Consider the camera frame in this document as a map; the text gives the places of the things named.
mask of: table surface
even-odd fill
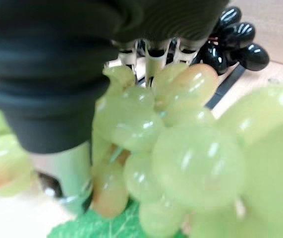
[[[260,72],[246,71],[214,107],[216,118],[254,88],[283,84],[283,65],[271,62]],[[74,219],[34,186],[12,198],[0,198],[0,237],[44,238],[52,227]]]

